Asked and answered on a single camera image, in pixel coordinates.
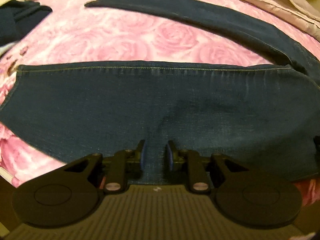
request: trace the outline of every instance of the yellow stitching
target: yellow stitching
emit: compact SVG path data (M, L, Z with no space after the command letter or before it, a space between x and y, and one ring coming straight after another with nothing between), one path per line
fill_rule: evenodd
M303 47L299 42L296 41L296 44L298 45L298 48L300 49L300 51L301 51L305 56L307 56L308 58L310 58L310 59L312 59L312 60L314 60L314 61L316 61L316 62L319 62L318 59L314 59L314 58L310 57L310 56L308 55L308 51L307 51L307 50L305 49L305 47Z
M200 70L200 71L263 71L263 70L283 70L283 69L292 69L290 67L286 68L261 68L261 69L210 69L210 68L166 68L166 67L103 67L103 66L91 66L91 67L76 67L76 68L62 68L62 69L48 69L48 70L18 70L19 72L52 72L52 71L61 71L61 70L77 70L77 69L90 69L90 68L111 68L111 69L161 69L161 70Z
M16 75L16 81L12 87L12 89L9 91L8 95L5 97L3 103L0 105L0 111L2 111L5 106L7 105L7 103L9 102L9 100L11 99L11 97L14 95L14 92L16 91L16 89L18 88L18 86L20 85L20 77L21 74Z
M305 74L303 74L303 73L301 73L299 71L296 71L296 73L298 75L302 75L302 78L307 79L308 81L310 81L314 86L316 86L320 90L320 86L318 86L318 84L312 78L310 78L309 76L307 76L307 75L305 75Z
M288 60L290 61L291 65L293 65L293 63L292 63L291 59L290 59L290 58L288 57L288 55L287 55L287 54L285 54L283 51L281 51L281 50L279 50L279 49L277 49L277 48L274 48L273 46L271 46L271 45L269 45L269 44L265 43L264 41L260 40L260 39L259 39L259 38L257 38L257 37L251 36L251 35L250 35L250 34L248 34L248 33L245 33L245 32L243 32L243 31L239 31L239 32L244 33L244 34L247 34L247 35L249 35L251 38L254 38L254 39L258 40L258 41L261 41L263 44L265 44L265 45L269 46L270 48L273 48L273 49L275 49L276 51L278 51L278 52L280 52L280 53L284 54L284 55L288 58Z

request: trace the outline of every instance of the pink rose pattern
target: pink rose pattern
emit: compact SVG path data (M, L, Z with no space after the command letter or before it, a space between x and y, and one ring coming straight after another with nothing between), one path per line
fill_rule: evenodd
M152 44L160 54L189 53L198 44L195 28L174 21L165 21L158 26Z
M213 64L270 63L241 45L185 24L112 8L85 8L90 0L39 0L53 9L42 23L0 59L0 103L14 85L19 64L42 65L100 60L155 60ZM269 22L320 58L319 43L309 35L240 0L202 0ZM12 184L40 176L63 163L37 151L0 125L0 165ZM297 184L304 204L320 198L317 180Z

